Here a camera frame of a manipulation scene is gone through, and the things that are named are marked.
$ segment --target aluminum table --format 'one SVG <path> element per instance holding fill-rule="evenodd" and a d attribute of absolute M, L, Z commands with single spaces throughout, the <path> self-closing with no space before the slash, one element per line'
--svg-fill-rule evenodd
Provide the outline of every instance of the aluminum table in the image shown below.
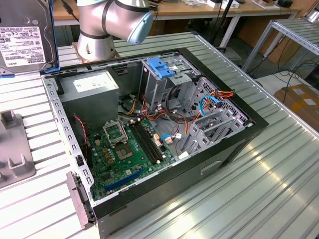
<path fill-rule="evenodd" d="M 110 238 L 309 238 L 319 232 L 319 140 L 311 129 L 199 35 L 148 37 L 121 56 L 187 47 L 270 126 L 236 160 Z M 72 46 L 62 66 L 79 64 Z M 23 116 L 37 174 L 0 189 L 0 236 L 99 238 L 82 231 L 65 184 L 72 171 L 37 72 L 0 80 L 0 110 Z"/>
<path fill-rule="evenodd" d="M 315 55 L 319 55 L 319 26 L 306 21 L 303 18 L 296 19 L 285 19 L 285 20 L 271 20 L 266 27 L 264 33 L 259 38 L 257 44 L 255 45 L 253 51 L 250 53 L 247 61 L 243 66 L 243 71 L 247 71 L 257 53 L 259 52 L 261 46 L 264 44 L 270 32 L 276 29 L 279 34 L 274 39 L 273 43 L 270 45 L 265 53 L 267 56 L 275 46 L 278 44 L 279 40 L 283 35 L 289 37 L 291 40 L 298 43 L 300 46 L 304 47 L 306 50 L 311 51 Z M 305 56 L 307 51 L 304 51 L 301 58 L 297 63 Z"/>

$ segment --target computer case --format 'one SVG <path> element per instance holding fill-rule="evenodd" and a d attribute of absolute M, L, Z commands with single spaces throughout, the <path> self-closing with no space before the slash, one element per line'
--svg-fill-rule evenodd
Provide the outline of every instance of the computer case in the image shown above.
<path fill-rule="evenodd" d="M 159 64 L 163 66 L 153 65 L 150 59 L 159 59 Z M 186 48 L 65 67 L 57 73 L 42 75 L 52 112 L 74 168 L 68 174 L 67 184 L 77 215 L 83 229 L 97 223 L 101 238 L 107 238 L 231 162 L 268 125 L 235 92 L 228 99 L 219 98 L 219 104 L 212 103 L 215 105 L 204 117 L 189 122 L 189 130 L 194 132 L 183 134 L 184 141 L 181 140 L 176 147 L 164 143 L 172 152 L 173 162 L 167 163 L 168 166 L 158 172 L 149 173 L 148 177 L 137 178 L 135 182 L 117 191 L 108 191 L 105 197 L 97 200 L 92 193 L 97 176 L 92 176 L 92 168 L 85 159 L 85 149 L 73 132 L 77 128 L 70 123 L 72 113 L 66 114 L 63 108 L 61 98 L 67 92 L 63 91 L 59 82 L 72 77 L 84 79 L 88 74 L 101 71 L 109 72 L 109 76 L 114 78 L 119 86 L 117 92 L 120 92 L 120 101 L 124 94 L 135 94 L 139 101 L 145 96 L 149 112 L 160 111 L 172 87 L 175 87 L 175 92 L 169 101 L 171 108 L 193 118 L 199 114 L 199 108 L 195 107 L 199 104 L 198 99 L 212 89 L 232 91 Z M 77 114 L 79 109 L 74 110 L 73 114 Z M 173 128 L 175 124 L 170 123 L 160 118 L 151 121 L 156 133 L 160 135 Z M 123 129 L 131 124 L 132 121 L 124 123 Z"/>

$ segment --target hard drive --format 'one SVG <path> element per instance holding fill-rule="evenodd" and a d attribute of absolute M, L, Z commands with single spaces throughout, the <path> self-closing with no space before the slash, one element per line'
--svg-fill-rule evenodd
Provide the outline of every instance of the hard drive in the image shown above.
<path fill-rule="evenodd" d="M 59 69 L 52 0 L 2 0 L 0 75 Z"/>

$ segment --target ram slot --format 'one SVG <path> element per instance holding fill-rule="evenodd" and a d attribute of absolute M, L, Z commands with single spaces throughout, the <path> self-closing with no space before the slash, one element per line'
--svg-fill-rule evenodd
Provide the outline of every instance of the ram slot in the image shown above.
<path fill-rule="evenodd" d="M 159 153 L 158 149 L 156 148 L 144 128 L 139 124 L 134 124 L 130 126 L 130 129 L 139 145 L 141 146 L 142 150 L 145 152 L 146 156 L 150 160 L 151 164 L 156 164 L 158 160 L 162 161 L 161 154 Z"/>

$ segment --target chip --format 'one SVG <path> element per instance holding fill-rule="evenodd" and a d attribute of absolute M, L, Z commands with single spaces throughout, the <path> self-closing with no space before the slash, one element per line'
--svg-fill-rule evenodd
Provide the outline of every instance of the chip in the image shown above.
<path fill-rule="evenodd" d="M 133 156 L 133 152 L 127 144 L 117 146 L 114 150 L 116 151 L 116 154 L 119 157 L 119 160 L 121 161 Z"/>
<path fill-rule="evenodd" d="M 111 160 L 111 159 L 109 159 L 109 160 L 108 160 L 108 164 L 113 165 L 113 164 L 114 164 L 114 161 Z"/>
<path fill-rule="evenodd" d="M 109 181 L 110 179 L 112 179 L 112 176 L 110 173 L 107 173 L 105 175 L 102 176 L 102 179 L 104 180 L 104 182 Z"/>

